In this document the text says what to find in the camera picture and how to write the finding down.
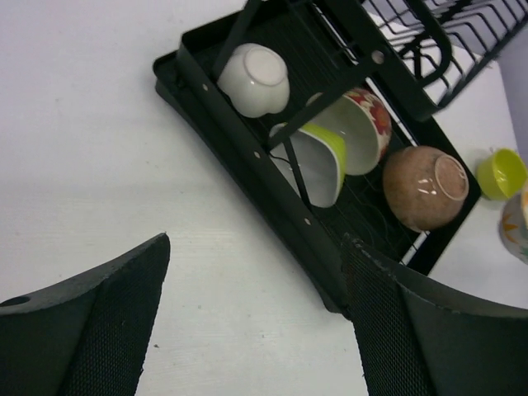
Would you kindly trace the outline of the green white bowl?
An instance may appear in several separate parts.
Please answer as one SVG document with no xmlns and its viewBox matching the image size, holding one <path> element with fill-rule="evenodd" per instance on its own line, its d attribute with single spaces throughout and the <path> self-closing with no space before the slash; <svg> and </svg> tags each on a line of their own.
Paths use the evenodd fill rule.
<svg viewBox="0 0 528 396">
<path fill-rule="evenodd" d="M 311 205 L 329 208 L 337 202 L 347 164 L 345 141 L 331 130 L 307 123 L 290 136 Z"/>
</svg>

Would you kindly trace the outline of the yellow green bowl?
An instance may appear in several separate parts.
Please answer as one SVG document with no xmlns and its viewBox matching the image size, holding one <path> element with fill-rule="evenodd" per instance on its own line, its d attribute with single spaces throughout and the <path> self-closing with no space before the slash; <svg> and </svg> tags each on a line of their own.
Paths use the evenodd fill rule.
<svg viewBox="0 0 528 396">
<path fill-rule="evenodd" d="M 527 166 L 516 151 L 500 148 L 478 165 L 476 178 L 489 200 L 505 201 L 525 184 Z"/>
</svg>

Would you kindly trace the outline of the white lobed bowl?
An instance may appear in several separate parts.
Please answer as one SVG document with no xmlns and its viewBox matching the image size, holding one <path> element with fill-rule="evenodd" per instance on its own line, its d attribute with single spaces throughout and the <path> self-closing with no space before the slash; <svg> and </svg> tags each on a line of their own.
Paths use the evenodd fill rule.
<svg viewBox="0 0 528 396">
<path fill-rule="evenodd" d="M 278 114 L 290 99 L 285 61 L 277 52 L 256 43 L 240 45 L 233 51 L 217 86 L 247 118 Z"/>
</svg>

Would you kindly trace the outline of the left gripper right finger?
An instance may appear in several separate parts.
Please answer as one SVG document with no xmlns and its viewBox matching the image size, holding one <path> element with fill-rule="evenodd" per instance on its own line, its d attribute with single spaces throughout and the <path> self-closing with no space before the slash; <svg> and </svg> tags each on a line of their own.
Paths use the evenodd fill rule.
<svg viewBox="0 0 528 396">
<path fill-rule="evenodd" d="M 370 395 L 525 395 L 527 311 L 455 290 L 347 234 L 342 274 Z"/>
</svg>

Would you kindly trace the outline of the brown ceramic bowl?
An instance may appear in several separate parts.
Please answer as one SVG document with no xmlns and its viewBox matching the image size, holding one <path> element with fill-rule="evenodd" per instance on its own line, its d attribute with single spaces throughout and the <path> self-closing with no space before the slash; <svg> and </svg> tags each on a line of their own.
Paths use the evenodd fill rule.
<svg viewBox="0 0 528 396">
<path fill-rule="evenodd" d="M 469 177 L 463 165 L 426 145 L 392 153 L 382 180 L 392 213 L 417 233 L 447 225 L 459 214 L 469 194 Z"/>
</svg>

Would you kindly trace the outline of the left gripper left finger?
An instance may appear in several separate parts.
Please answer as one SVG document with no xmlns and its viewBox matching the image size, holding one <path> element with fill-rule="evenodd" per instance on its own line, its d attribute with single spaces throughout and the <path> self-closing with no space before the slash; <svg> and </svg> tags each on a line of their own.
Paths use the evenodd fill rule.
<svg viewBox="0 0 528 396">
<path fill-rule="evenodd" d="M 161 233 L 1 303 L 3 395 L 133 395 L 170 260 Z"/>
</svg>

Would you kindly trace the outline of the red floral bowl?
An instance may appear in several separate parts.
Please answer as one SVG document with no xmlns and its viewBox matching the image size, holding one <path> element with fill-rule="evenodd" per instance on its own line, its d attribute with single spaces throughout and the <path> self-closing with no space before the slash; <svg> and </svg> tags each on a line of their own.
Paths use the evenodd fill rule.
<svg viewBox="0 0 528 396">
<path fill-rule="evenodd" d="M 391 116 L 384 103 L 364 88 L 345 92 L 312 122 L 344 139 L 347 175 L 371 172 L 389 148 Z"/>
</svg>

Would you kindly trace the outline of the white orange leaf bowl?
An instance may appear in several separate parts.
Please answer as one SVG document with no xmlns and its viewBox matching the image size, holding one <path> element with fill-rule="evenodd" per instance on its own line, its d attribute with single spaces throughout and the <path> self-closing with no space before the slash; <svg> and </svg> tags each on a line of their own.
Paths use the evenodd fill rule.
<svg viewBox="0 0 528 396">
<path fill-rule="evenodd" d="M 527 192 L 513 196 L 504 206 L 499 235 L 506 250 L 527 263 Z"/>
</svg>

